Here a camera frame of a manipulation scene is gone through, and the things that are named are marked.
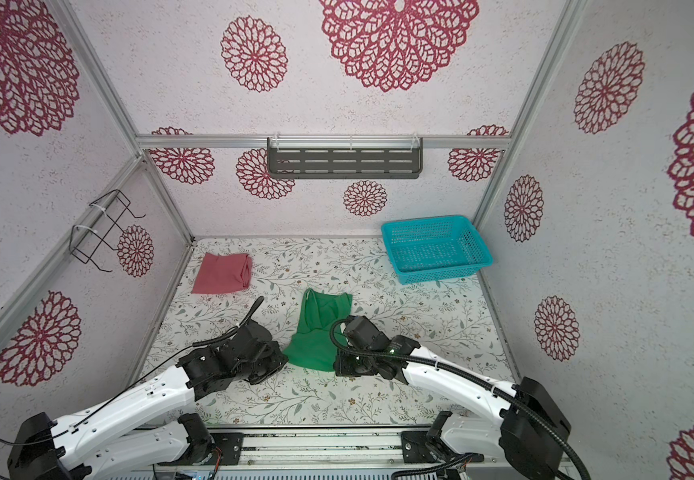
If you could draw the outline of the green tank top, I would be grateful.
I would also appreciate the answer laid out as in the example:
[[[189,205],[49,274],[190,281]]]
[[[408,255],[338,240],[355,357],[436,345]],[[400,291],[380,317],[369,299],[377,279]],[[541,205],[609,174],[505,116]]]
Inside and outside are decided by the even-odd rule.
[[[283,353],[296,367],[334,372],[337,348],[330,339],[332,325],[351,314],[353,296],[330,295],[307,289],[303,296],[296,333]]]

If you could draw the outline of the pink tank top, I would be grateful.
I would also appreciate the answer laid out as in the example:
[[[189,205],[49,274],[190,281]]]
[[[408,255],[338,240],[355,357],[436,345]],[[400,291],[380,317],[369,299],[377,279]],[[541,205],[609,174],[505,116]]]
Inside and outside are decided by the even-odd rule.
[[[218,295],[246,290],[251,283],[252,269],[253,260],[247,253],[225,256],[206,253],[192,293]]]

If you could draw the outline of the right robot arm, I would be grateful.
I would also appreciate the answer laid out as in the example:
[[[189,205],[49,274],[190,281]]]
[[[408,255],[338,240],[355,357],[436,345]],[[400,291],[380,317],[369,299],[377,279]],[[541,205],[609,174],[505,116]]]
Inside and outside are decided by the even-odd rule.
[[[349,316],[331,326],[337,349],[334,369],[342,377],[379,376],[390,382],[441,395],[466,409],[438,413],[425,431],[401,435],[408,469],[394,478],[450,470],[489,457],[505,460],[526,479],[564,479],[563,459],[588,478],[568,438],[571,424],[536,380],[497,380],[442,359],[417,340],[385,335],[365,316]]]

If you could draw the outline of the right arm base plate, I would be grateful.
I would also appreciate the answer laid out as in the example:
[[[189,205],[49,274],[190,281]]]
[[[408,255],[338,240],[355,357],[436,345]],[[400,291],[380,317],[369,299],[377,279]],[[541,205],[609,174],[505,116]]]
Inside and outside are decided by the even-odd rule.
[[[405,464],[443,463],[452,457],[450,449],[428,432],[406,430],[400,438]]]

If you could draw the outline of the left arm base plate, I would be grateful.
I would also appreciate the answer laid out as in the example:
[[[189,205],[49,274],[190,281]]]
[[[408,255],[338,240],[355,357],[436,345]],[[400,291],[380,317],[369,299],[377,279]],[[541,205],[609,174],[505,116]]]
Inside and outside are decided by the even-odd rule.
[[[205,466],[237,466],[240,463],[245,435],[241,432],[213,432],[213,443]]]

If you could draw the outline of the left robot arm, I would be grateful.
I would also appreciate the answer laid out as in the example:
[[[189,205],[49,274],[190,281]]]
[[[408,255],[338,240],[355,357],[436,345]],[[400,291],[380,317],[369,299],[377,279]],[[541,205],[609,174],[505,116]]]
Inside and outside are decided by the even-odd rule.
[[[259,384],[288,362],[253,320],[181,354],[110,400],[57,419],[39,413],[25,420],[7,460],[9,478],[104,479],[150,464],[202,463],[216,444],[191,407],[235,381]]]

